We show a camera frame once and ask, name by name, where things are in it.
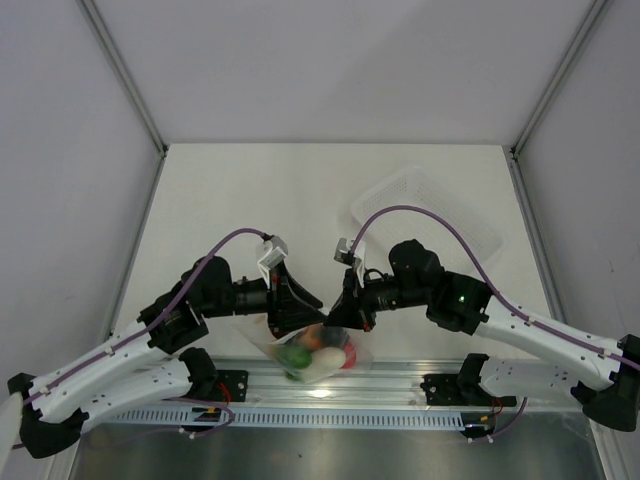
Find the dark purple fruit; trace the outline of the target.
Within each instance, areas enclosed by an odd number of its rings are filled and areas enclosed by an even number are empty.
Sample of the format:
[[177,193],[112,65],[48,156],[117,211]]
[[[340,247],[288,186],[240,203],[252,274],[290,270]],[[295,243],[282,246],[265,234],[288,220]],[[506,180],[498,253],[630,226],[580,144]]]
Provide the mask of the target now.
[[349,341],[349,335],[344,328],[324,326],[320,332],[320,339],[323,348],[343,349],[344,345]]

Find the red tomato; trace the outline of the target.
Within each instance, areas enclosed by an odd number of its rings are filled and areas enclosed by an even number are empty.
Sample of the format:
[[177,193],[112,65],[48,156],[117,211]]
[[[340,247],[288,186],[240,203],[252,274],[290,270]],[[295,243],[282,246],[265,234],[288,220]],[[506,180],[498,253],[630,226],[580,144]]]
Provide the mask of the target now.
[[357,348],[353,341],[349,340],[343,346],[343,352],[345,354],[345,361],[342,365],[342,369],[351,369],[357,363]]

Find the clear zip top bag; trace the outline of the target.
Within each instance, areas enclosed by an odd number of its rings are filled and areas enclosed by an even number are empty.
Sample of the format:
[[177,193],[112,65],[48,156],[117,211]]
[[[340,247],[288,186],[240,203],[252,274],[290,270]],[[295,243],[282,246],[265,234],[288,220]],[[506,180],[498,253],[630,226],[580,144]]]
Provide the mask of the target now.
[[239,333],[293,381],[310,384],[351,371],[368,371],[373,354],[364,333],[315,323],[276,338],[265,316],[237,322]]

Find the green lime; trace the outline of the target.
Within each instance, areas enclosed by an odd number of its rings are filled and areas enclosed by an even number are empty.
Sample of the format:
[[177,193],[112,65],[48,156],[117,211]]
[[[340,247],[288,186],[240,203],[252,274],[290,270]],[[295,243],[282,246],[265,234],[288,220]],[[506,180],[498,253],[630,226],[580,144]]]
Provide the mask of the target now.
[[312,353],[304,347],[284,345],[276,353],[276,359],[285,367],[293,370],[304,370],[312,362]]

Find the white radish with leaves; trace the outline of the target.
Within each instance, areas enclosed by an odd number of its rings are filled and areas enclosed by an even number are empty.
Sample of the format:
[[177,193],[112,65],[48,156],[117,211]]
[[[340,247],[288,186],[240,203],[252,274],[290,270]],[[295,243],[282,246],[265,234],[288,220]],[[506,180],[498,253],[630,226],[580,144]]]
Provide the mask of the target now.
[[312,353],[311,367],[319,372],[339,370],[346,362],[346,354],[335,347],[325,347]]

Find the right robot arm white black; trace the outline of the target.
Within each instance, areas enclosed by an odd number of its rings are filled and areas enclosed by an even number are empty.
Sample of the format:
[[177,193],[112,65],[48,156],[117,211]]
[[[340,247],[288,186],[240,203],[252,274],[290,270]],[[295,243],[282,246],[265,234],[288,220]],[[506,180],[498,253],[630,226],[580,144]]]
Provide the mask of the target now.
[[572,399],[592,421],[633,432],[639,419],[639,338],[594,335],[510,303],[486,281],[446,270],[418,241],[395,245],[391,273],[370,280],[357,245],[340,239],[334,258],[346,265],[328,326],[370,331],[379,312],[422,307],[453,333],[501,342],[535,357],[514,367],[487,354],[466,357],[456,378],[467,403],[489,397]]

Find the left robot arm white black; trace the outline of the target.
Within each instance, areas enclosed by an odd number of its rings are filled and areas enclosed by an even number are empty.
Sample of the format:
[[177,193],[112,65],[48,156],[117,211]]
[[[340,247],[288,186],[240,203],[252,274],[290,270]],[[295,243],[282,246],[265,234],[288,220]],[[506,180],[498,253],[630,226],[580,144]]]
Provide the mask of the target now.
[[9,392],[24,401],[20,446],[35,459],[47,458],[138,406],[228,399],[210,354],[194,344],[208,334],[208,319],[254,314],[266,315],[274,335],[325,318],[322,302],[283,262],[257,280],[235,281],[225,259],[198,260],[121,333],[49,374],[8,380]]

